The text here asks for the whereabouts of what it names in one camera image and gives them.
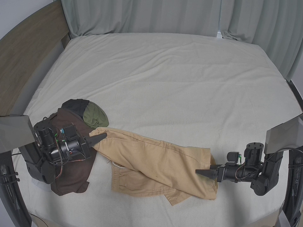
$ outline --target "fitted sheet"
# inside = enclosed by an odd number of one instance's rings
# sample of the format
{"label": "fitted sheet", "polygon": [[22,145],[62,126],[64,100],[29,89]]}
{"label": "fitted sheet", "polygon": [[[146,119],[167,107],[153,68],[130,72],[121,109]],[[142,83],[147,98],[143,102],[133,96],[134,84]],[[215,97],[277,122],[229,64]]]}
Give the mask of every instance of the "fitted sheet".
{"label": "fitted sheet", "polygon": [[[123,33],[72,39],[36,90],[25,114],[32,124],[68,99],[98,104],[109,126],[181,146],[211,148],[219,163],[265,142],[266,131],[301,109],[257,45],[220,38]],[[111,191],[111,165],[97,154],[85,193],[57,196],[32,183],[14,156],[28,210],[63,226],[244,226],[277,210],[285,196],[288,153],[277,186],[256,196],[249,183],[219,183],[217,199]]]}

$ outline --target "gray curtain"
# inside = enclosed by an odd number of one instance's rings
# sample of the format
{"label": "gray curtain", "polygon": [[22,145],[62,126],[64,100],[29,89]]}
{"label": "gray curtain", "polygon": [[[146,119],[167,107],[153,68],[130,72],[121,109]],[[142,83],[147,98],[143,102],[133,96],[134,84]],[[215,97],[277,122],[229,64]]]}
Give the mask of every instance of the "gray curtain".
{"label": "gray curtain", "polygon": [[302,51],[302,18],[303,0],[222,0],[221,33],[226,39],[259,45],[289,78]]}
{"label": "gray curtain", "polygon": [[216,36],[221,0],[61,0],[74,38],[123,32]]}

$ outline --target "white cloth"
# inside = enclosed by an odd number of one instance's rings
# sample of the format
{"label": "white cloth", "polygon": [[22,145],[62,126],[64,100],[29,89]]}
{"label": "white cloth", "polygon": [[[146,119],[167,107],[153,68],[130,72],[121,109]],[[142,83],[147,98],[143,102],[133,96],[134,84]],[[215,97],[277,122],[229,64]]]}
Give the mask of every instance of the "white cloth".
{"label": "white cloth", "polygon": [[[265,142],[266,131],[301,113],[281,74],[257,45],[199,35],[108,34],[70,41],[33,96],[32,124],[68,99],[98,104],[109,126],[181,146],[210,147],[219,163]],[[285,196],[288,153],[277,186],[256,196],[249,183],[219,183],[217,199],[111,192],[111,166],[97,154],[85,193],[57,196],[31,183],[14,159],[28,210],[63,226],[244,226],[277,210]]]}

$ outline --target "beige shorts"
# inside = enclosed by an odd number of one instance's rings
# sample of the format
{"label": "beige shorts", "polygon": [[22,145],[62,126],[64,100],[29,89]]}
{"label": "beige shorts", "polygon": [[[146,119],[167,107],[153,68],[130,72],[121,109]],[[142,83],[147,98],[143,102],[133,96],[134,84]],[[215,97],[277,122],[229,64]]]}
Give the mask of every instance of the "beige shorts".
{"label": "beige shorts", "polygon": [[100,127],[107,133],[94,148],[112,161],[112,190],[131,196],[165,195],[171,205],[191,195],[216,198],[218,183],[195,173],[215,164],[209,148],[182,147],[128,131]]}

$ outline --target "wooden bed frame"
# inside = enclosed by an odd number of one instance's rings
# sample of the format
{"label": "wooden bed frame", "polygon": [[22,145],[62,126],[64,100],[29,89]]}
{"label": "wooden bed frame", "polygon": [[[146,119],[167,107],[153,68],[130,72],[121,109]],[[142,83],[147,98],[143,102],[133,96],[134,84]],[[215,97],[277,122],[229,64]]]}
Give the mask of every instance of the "wooden bed frame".
{"label": "wooden bed frame", "polygon": [[24,113],[54,62],[48,57],[58,56],[69,40],[60,0],[30,15],[0,40],[0,115]]}

